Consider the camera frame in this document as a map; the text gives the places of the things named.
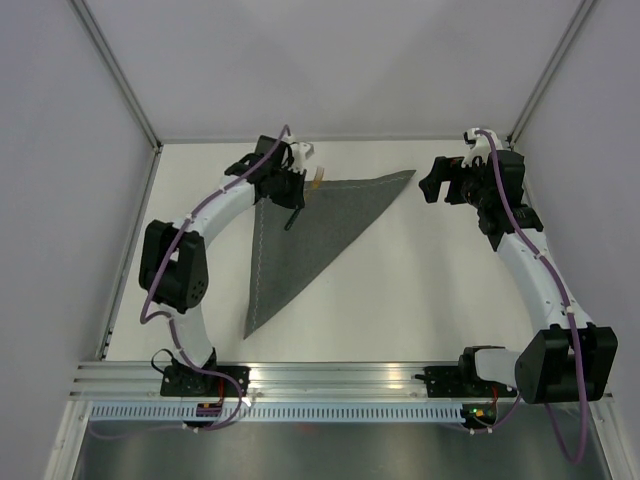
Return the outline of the grey cloth napkin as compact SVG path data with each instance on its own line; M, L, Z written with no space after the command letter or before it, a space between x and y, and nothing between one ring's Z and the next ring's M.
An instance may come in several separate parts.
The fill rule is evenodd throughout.
M323 181L292 219L263 200L255 208L245 338L271 320L358 239L413 179L401 170L372 179Z

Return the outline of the gold fork green handle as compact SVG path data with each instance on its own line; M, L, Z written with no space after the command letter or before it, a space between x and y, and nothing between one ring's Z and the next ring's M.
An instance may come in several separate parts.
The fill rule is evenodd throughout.
M324 179L324 174L325 174L325 169L322 166L318 166L315 170L315 174L313 179L310 182L310 185L303 191L304 201L307 201L311 196L311 194L320 187ZM305 204L303 204L301 207L298 207L294 210L294 212L289 217L288 221L284 226L285 231L291 230L291 228L293 227L294 223L296 222L297 218L299 217L300 213L304 208L305 208Z

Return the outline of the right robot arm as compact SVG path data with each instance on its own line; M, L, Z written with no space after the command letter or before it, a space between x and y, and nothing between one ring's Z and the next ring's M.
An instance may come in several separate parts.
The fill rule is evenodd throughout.
M460 157L440 156L419 187L427 202L469 204L481 232L508 269L527 309L534 337L521 351L472 346L459 358L459 388L478 395L492 382L516 389L529 404L576 402L578 384L588 401L600 400L616 355L612 328L597 326L565 286L548 250L543 224L523 200L522 155L498 153L499 164L464 167Z

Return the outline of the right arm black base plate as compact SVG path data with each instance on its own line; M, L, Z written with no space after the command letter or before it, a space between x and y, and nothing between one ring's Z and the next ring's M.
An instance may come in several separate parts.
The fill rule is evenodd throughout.
M493 399L497 394L501 399L517 396L512 387L467 377L453 365L426 366L413 378L424 384L429 398Z

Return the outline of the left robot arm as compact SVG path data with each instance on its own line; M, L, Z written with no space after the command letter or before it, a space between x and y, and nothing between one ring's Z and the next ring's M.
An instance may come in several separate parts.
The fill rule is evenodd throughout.
M220 186L184 217L154 220L144 232L138 282L147 292L140 323L167 320L177 361L186 366L184 385L206 396L218 384L215 348L208 338L201 302L209 286L207 248L241 213L262 200L290 210L294 221L305 207L305 163L314 146L284 127L276 138L262 135L254 150L231 164Z

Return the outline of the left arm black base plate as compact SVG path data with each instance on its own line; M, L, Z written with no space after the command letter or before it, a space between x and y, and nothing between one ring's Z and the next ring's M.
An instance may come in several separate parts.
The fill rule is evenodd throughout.
M250 368L244 365L219 365L217 372L233 378L245 395L250 383ZM237 398L238 390L227 378L197 373L181 363L164 369L161 397L224 397Z

